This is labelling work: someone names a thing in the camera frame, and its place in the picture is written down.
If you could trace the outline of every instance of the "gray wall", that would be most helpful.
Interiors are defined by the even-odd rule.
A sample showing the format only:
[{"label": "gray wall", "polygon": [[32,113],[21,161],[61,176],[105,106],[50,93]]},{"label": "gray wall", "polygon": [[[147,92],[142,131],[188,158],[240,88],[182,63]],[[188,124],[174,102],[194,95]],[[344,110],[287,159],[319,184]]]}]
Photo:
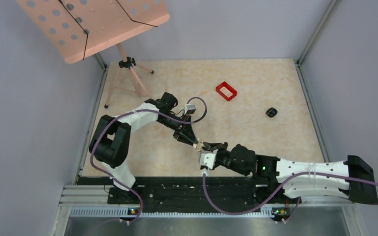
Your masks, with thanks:
[{"label": "gray wall", "polygon": [[[345,0],[304,65],[331,156],[364,158],[378,181],[378,1]],[[378,206],[359,206],[378,235]]]},{"label": "gray wall", "polygon": [[[170,20],[124,43],[138,60],[298,58],[330,0],[167,0]],[[115,47],[105,61],[120,58]]]},{"label": "gray wall", "polygon": [[0,0],[0,236],[49,234],[100,77],[93,58],[65,64],[15,1]]}]

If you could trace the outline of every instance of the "pink music stand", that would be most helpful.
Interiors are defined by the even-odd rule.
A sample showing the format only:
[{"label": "pink music stand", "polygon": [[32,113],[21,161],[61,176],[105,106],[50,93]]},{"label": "pink music stand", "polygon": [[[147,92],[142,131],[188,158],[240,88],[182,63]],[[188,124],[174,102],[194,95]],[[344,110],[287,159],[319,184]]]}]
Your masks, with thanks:
[{"label": "pink music stand", "polygon": [[[165,0],[16,0],[54,44],[66,63],[75,63],[116,45],[127,62],[121,42],[169,20]],[[109,90],[105,108],[114,89],[125,89],[150,97],[133,65],[154,73],[140,63],[126,67],[134,89],[116,87],[117,77]]]}]

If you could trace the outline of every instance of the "black object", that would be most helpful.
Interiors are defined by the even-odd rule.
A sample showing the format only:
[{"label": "black object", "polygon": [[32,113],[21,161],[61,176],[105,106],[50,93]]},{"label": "black object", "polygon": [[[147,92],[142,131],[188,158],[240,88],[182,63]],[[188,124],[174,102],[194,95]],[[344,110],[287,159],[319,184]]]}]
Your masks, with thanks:
[{"label": "black object", "polygon": [[[359,156],[349,155],[347,161],[344,162],[348,165],[348,176],[353,178],[360,178],[368,181],[375,181],[373,168],[370,167]],[[350,188],[348,191],[340,189],[340,191],[348,195],[348,199],[355,203],[361,204],[376,204],[378,203],[378,193],[376,186],[360,183],[355,181],[349,181]]]},{"label": "black object", "polygon": [[279,176],[279,172],[276,171],[276,166],[280,158],[276,156],[257,156],[257,177],[267,179],[271,183],[277,183],[276,176]]},{"label": "black object", "polygon": [[[165,92],[161,99],[148,99],[145,102],[155,105],[161,113],[166,114],[169,117],[186,122],[191,121],[191,116],[189,115],[180,118],[177,117],[173,112],[171,112],[171,110],[176,107],[179,102],[175,96],[171,95],[168,92]],[[157,122],[173,129],[175,131],[173,133],[173,138],[175,138],[178,142],[191,146],[198,143],[191,124],[182,124],[164,116],[158,116]]]},{"label": "black object", "polygon": [[228,143],[210,144],[204,142],[207,151],[217,150],[213,170],[218,166],[224,166],[227,169],[248,176],[250,173],[255,175],[257,168],[257,157],[254,151],[237,144],[231,152],[227,151]]},{"label": "black object", "polygon": [[109,177],[84,177],[79,176],[76,185],[113,185],[114,181]]},{"label": "black object", "polygon": [[[92,152],[97,139],[102,134],[102,131],[109,124],[109,122],[112,121],[112,119],[114,118],[108,115],[101,117],[96,127],[94,136],[91,139],[89,152]],[[108,139],[108,135],[113,134],[115,134],[114,140]],[[103,135],[99,145],[96,147],[95,158],[98,161],[105,162],[111,168],[121,165],[128,155],[130,135],[131,126],[128,123],[115,121]]]},{"label": "black object", "polygon": [[135,63],[134,58],[127,57],[127,58],[126,58],[126,62],[124,62],[124,61],[122,60],[122,61],[120,61],[120,62],[118,63],[118,65],[120,66],[120,68],[128,68],[128,69],[130,69],[131,67],[133,67],[133,65],[137,65],[137,64]]},{"label": "black object", "polygon": [[[257,184],[263,182],[245,177],[207,179],[211,200],[219,208],[231,212],[248,210],[260,203],[254,196],[260,188],[256,187]],[[205,198],[201,177],[136,177],[133,189],[142,197],[144,212],[217,212]],[[112,196],[108,197],[108,204],[139,203],[134,194],[129,195],[117,187],[110,188],[109,193]],[[271,202],[285,201],[284,198],[278,202],[272,199]]]},{"label": "black object", "polygon": [[278,110],[276,108],[271,107],[269,110],[266,111],[266,115],[268,117],[274,117],[278,113]]}]

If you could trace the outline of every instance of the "tripod leg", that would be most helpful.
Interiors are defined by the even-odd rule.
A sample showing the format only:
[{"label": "tripod leg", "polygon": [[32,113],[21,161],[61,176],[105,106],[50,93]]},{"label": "tripod leg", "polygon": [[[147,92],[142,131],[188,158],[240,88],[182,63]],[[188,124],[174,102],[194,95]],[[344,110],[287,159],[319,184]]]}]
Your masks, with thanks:
[{"label": "tripod leg", "polygon": [[137,73],[135,72],[134,68],[130,68],[129,69],[130,72],[134,75],[134,78],[138,81],[138,83],[140,84],[141,88],[144,90],[144,92],[146,92],[147,96],[148,97],[151,97],[150,93],[148,92],[147,88],[145,87],[145,85],[143,84],[143,82],[140,80],[140,77],[138,77]]},{"label": "tripod leg", "polygon": [[135,92],[137,93],[137,95],[139,97],[141,97],[140,86],[139,86],[138,81],[137,81],[137,79],[134,75],[135,71],[134,71],[134,73],[132,71],[134,71],[134,69],[132,67],[128,69],[129,78],[131,79],[131,82],[132,82],[132,85],[134,86]]},{"label": "tripod leg", "polygon": [[136,64],[138,67],[140,67],[141,69],[143,69],[143,70],[147,70],[147,71],[150,72],[151,74],[154,74],[154,71],[153,71],[152,69],[143,66],[143,65],[140,64],[139,62],[136,62],[135,64]]}]

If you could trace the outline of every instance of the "metal frame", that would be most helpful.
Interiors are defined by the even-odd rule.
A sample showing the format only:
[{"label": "metal frame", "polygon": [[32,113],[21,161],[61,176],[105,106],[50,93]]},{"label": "metal frame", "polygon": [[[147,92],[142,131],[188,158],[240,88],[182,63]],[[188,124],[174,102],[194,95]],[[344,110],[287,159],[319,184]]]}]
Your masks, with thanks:
[{"label": "metal frame", "polygon": [[[323,32],[323,29],[327,25],[328,20],[332,16],[333,12],[337,9],[341,0],[332,0],[329,4],[327,10],[325,11],[320,23],[318,24],[315,32],[313,33],[312,37],[310,38],[308,44],[306,45],[303,53],[301,54],[298,61],[295,62],[296,70],[298,73],[299,81],[301,83],[303,93],[305,96],[305,100],[308,104],[308,108],[310,111],[311,119],[313,121],[314,129],[317,135],[317,139],[321,148],[321,152],[325,161],[329,162],[330,158],[330,151],[329,147],[326,144],[324,130],[319,122],[318,112],[315,107],[315,104],[312,99],[312,94],[309,91],[308,81],[302,71],[302,65],[306,60],[309,52],[313,48],[314,44],[316,43],[317,39],[319,38],[320,34]],[[94,104],[94,109],[92,113],[92,117],[90,120],[90,124],[87,131],[87,136],[85,139],[85,144],[83,150],[81,152],[81,161],[78,169],[77,175],[81,174],[80,172],[83,169],[83,165],[86,160],[86,153],[87,153],[87,146],[89,145],[90,141],[90,133],[93,129],[93,124],[96,119],[97,110],[99,107],[100,99],[102,96],[102,91],[106,81],[106,74],[107,74],[107,65],[103,61],[100,55],[95,56],[96,60],[98,61],[99,65],[103,69],[103,76],[101,79],[100,87],[98,90],[97,98]],[[125,209],[126,207],[138,207],[137,205],[108,205],[108,192],[106,192],[105,188],[110,188],[112,185],[69,185],[65,186],[60,198],[59,208],[57,211],[57,215],[55,217],[55,221],[53,224],[53,229],[51,232],[52,236],[64,236],[64,232],[67,227],[68,218],[72,211],[75,212],[77,209],[82,209],[83,207],[91,207],[92,209],[116,209],[115,212],[123,212],[118,211],[118,209]],[[283,207],[282,204],[266,204],[263,207]],[[363,224],[363,220],[360,217],[358,208],[356,204],[351,203],[348,200],[336,198],[336,197],[308,197],[302,198],[302,204],[299,207],[341,207],[343,214],[344,214],[344,221],[348,228],[349,234],[351,236],[364,236],[367,235],[367,230]],[[187,217],[188,215],[161,215],[161,217]]]},{"label": "metal frame", "polygon": [[[135,218],[128,214],[128,206],[73,206],[70,217],[103,217],[103,218]],[[180,212],[143,212],[141,218],[229,218],[223,213],[180,213]],[[239,218],[273,218],[272,207],[261,207],[260,212],[252,212],[238,216]]]}]

